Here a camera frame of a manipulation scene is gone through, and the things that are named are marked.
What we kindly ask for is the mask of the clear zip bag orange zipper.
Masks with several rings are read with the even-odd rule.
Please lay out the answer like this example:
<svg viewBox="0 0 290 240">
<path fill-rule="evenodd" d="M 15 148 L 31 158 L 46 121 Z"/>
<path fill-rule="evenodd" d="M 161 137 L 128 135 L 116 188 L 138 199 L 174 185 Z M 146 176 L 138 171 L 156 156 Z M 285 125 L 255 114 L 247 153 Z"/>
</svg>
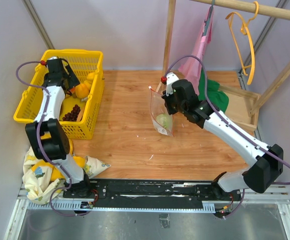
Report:
<svg viewBox="0 0 290 240">
<path fill-rule="evenodd" d="M 149 111 L 153 127 L 159 134 L 173 137 L 173 116 L 168 114 L 162 95 L 153 90 L 151 86 L 148 88 L 150 92 Z"/>
</svg>

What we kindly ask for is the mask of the green cabbage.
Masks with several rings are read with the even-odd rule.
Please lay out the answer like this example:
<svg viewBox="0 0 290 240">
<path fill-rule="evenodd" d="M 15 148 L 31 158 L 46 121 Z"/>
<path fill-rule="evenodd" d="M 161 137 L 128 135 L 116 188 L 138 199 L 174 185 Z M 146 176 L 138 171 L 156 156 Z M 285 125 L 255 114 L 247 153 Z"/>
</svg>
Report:
<svg viewBox="0 0 290 240">
<path fill-rule="evenodd" d="M 167 113 L 161 113 L 155 118 L 156 122 L 163 128 L 168 129 L 173 125 L 173 118 Z"/>
</svg>

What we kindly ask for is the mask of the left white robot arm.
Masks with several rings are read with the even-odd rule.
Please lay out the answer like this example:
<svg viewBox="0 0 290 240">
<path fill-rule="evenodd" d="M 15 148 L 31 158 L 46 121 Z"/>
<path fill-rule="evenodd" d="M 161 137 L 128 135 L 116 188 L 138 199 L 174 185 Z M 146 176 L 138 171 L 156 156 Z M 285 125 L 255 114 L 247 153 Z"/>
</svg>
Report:
<svg viewBox="0 0 290 240">
<path fill-rule="evenodd" d="M 48 69 L 39 86 L 43 99 L 34 122 L 26 124 L 25 132 L 35 156 L 50 163 L 64 176 L 66 191 L 63 197 L 87 198 L 92 194 L 92 185 L 70 153 L 69 138 L 59 121 L 66 95 L 80 82 L 64 58 L 54 56 L 40 64 Z"/>
</svg>

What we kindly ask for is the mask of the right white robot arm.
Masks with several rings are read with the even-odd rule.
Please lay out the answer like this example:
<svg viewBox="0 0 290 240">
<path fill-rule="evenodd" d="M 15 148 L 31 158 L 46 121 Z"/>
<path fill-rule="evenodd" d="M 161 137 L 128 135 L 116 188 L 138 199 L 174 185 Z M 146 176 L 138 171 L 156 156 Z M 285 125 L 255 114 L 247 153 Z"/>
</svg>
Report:
<svg viewBox="0 0 290 240">
<path fill-rule="evenodd" d="M 183 114 L 189 122 L 227 143 L 248 164 L 248 168 L 222 172 L 213 180 L 211 193 L 215 199 L 223 200 L 230 192 L 239 189 L 262 194 L 282 174 L 283 164 L 276 160 L 284 154 L 279 145 L 269 146 L 254 138 L 221 110 L 210 106 L 206 100 L 200 101 L 188 80 L 179 79 L 175 74 L 162 80 L 166 84 L 162 99 L 169 115 Z"/>
</svg>

